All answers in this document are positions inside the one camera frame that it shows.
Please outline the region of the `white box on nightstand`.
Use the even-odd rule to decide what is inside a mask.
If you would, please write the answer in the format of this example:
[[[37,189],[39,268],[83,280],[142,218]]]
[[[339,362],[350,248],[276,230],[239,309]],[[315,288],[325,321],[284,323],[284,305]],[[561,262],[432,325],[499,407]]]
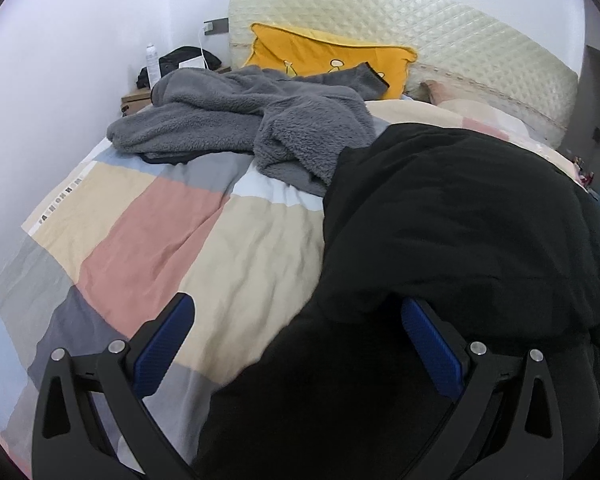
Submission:
[[[182,61],[178,63],[179,68],[201,68],[205,70],[207,68],[206,61],[204,57],[196,56],[196,58],[190,58],[189,60]]]

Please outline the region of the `cream quilted headboard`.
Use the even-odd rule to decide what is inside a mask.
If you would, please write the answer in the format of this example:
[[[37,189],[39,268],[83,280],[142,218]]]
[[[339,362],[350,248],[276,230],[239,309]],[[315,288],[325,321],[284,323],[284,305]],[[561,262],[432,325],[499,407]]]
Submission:
[[[412,47],[408,90],[425,80],[464,90],[520,119],[551,148],[562,144],[576,102],[578,75],[557,56],[454,0],[228,0],[234,67],[247,61],[254,23]]]

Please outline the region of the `grey fleece garment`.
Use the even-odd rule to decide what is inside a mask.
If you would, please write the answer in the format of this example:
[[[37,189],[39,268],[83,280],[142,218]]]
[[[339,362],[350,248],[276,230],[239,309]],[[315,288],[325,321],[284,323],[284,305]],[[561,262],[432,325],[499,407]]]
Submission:
[[[323,196],[340,153],[376,139],[366,104],[388,88],[367,63],[306,77],[258,66],[179,68],[155,85],[147,110],[113,122],[107,138],[148,164],[250,154],[261,174]]]

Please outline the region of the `patchwork colour-block duvet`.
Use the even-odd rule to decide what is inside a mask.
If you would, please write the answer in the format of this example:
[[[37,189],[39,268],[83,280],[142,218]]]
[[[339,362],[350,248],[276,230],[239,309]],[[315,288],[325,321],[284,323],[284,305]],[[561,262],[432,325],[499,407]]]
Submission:
[[[314,289],[322,202],[248,155],[148,165],[96,148],[16,232],[0,262],[0,462],[29,478],[50,352],[102,350],[177,292],[195,300],[182,354],[147,400],[184,458],[213,389],[252,362]]]

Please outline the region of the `wooden bedside table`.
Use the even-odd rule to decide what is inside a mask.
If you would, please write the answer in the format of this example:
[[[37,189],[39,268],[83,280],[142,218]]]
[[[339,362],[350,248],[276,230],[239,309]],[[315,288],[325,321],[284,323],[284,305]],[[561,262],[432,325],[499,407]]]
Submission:
[[[207,70],[200,67],[180,67],[171,70],[151,88],[143,87],[127,94],[121,100],[123,116],[133,115],[132,107],[154,104],[163,106],[181,99],[181,96],[196,96],[204,90],[206,84],[220,84],[223,77],[230,73],[229,67],[219,70]]]

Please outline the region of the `black large garment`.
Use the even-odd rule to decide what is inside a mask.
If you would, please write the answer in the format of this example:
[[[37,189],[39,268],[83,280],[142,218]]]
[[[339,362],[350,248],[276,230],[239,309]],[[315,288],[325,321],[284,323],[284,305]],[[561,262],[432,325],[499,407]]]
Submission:
[[[324,198],[320,279],[211,399],[203,479],[396,479],[448,421],[401,320],[425,301],[467,342],[543,352],[565,474],[600,438],[600,204],[542,157],[400,124],[349,148]]]

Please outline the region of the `black bag on nightstand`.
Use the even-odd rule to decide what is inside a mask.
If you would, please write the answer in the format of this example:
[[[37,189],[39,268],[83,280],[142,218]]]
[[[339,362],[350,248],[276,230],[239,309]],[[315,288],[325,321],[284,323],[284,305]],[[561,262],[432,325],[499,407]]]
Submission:
[[[156,47],[148,44],[145,49],[146,66],[137,76],[136,88],[152,88],[162,77],[179,68],[193,67],[219,70],[222,61],[211,52],[198,47],[179,47],[159,56]]]

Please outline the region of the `yellow pillow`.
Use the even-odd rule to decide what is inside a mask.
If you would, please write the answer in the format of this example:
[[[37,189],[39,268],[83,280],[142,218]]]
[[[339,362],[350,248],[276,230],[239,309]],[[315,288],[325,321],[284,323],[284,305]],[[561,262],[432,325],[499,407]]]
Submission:
[[[381,99],[397,99],[417,61],[412,47],[374,44],[302,27],[253,23],[254,35],[245,66],[279,70],[287,76],[339,73],[367,63],[388,86]]]

